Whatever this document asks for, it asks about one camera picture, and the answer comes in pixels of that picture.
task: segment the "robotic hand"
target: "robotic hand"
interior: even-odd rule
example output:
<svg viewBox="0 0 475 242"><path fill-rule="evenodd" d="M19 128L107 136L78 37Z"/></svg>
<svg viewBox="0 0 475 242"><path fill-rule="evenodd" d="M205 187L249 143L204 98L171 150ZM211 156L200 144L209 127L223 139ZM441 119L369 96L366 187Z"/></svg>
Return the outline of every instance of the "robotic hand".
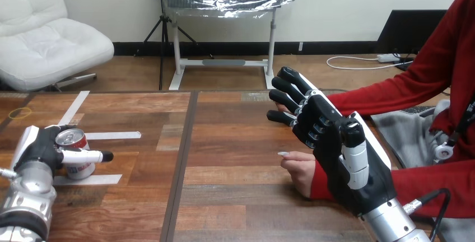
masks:
<svg viewBox="0 0 475 242"><path fill-rule="evenodd" d="M372 134L358 113L343 117L320 90L288 67L279 71L272 85L277 90L270 91L271 100L293 114L270 110L267 118L290 126L313 150L333 197L359 217L375 241L429 241L404 210L410 208L397 201L390 166L382 158L385 153L374 137L369 138Z"/></svg>
<svg viewBox="0 0 475 242"><path fill-rule="evenodd" d="M62 164L78 163L78 154L87 162L113 159L113 154L107 151L57 147L56 136L71 128L67 125L28 127L20 138L10 169L0 169L0 175L11 181L0 208L1 242L40 242L48 238L56 199L53 177Z"/></svg>

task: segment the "red sweater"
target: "red sweater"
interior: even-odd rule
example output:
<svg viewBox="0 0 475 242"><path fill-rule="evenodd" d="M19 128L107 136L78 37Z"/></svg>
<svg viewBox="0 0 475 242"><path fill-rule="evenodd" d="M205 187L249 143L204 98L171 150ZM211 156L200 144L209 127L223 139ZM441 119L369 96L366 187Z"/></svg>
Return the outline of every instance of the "red sweater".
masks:
<svg viewBox="0 0 475 242"><path fill-rule="evenodd" d="M421 104L451 86L450 108L432 125L450 135L475 93L475 0L455 0L407 72L394 78L332 95L344 114L372 115ZM475 123L458 140L454 156L442 165L393 171L398 199L406 204L439 188L452 193L445 217L475 218ZM312 198L332 199L317 163ZM420 216L437 216L443 197L425 205Z"/></svg>

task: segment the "table surface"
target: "table surface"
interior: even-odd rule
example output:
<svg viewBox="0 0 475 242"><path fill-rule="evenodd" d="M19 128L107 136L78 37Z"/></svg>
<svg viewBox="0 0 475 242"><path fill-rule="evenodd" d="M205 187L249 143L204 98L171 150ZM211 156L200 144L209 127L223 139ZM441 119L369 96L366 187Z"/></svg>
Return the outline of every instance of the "table surface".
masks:
<svg viewBox="0 0 475 242"><path fill-rule="evenodd" d="M76 97L0 94L0 166L25 127L57 124ZM32 113L6 118L22 106ZM277 152L310 151L267 120L273 108L265 91L89 94L73 124L142 137L89 141L115 155L94 175L122 178L56 187L49 241L370 241L342 207L295 191Z"/></svg>

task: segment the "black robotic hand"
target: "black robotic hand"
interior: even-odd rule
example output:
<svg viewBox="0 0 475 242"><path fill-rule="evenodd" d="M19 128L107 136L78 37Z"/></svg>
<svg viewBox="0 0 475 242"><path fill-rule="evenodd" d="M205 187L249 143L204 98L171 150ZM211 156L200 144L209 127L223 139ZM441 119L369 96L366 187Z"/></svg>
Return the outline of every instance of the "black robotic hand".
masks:
<svg viewBox="0 0 475 242"><path fill-rule="evenodd" d="M56 169L61 167L61 158L55 145L56 136L62 131L72 128L75 127L70 125L51 125L46 128L39 128L36 139L23 152L20 152L20 158L13 166L13 170L17 171L26 162L40 161L47 164L54 175Z"/></svg>
<svg viewBox="0 0 475 242"><path fill-rule="evenodd" d="M361 138L365 142L360 122L343 117L333 104L297 71L283 67L272 80L277 90L271 90L271 100L284 105L292 114L270 110L267 118L285 123L295 136L313 150L328 177L328 189L338 203L355 216L365 214L395 197L390 170L368 142L367 162L369 176L361 189L351 189L348 162L341 158L343 145Z"/></svg>
<svg viewBox="0 0 475 242"><path fill-rule="evenodd" d="M109 162L114 158L109 151L90 151L81 148L63 148L56 145L56 137L63 131L75 128L71 125L50 125L46 128L30 126L25 130L13 157L12 168L17 171L30 161L47 164L54 173L62 164L83 162Z"/></svg>

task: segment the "wall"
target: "wall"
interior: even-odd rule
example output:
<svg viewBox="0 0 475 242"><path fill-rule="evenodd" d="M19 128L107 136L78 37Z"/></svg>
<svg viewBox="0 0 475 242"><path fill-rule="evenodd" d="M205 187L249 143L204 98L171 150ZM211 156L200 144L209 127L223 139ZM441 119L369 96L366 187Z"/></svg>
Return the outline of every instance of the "wall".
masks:
<svg viewBox="0 0 475 242"><path fill-rule="evenodd" d="M447 9L453 0L296 0L277 13L277 41L377 40L393 9ZM69 17L112 41L143 41L160 15L156 0L65 0ZM259 20L180 18L197 41L268 41L269 17ZM151 40L160 40L158 30Z"/></svg>

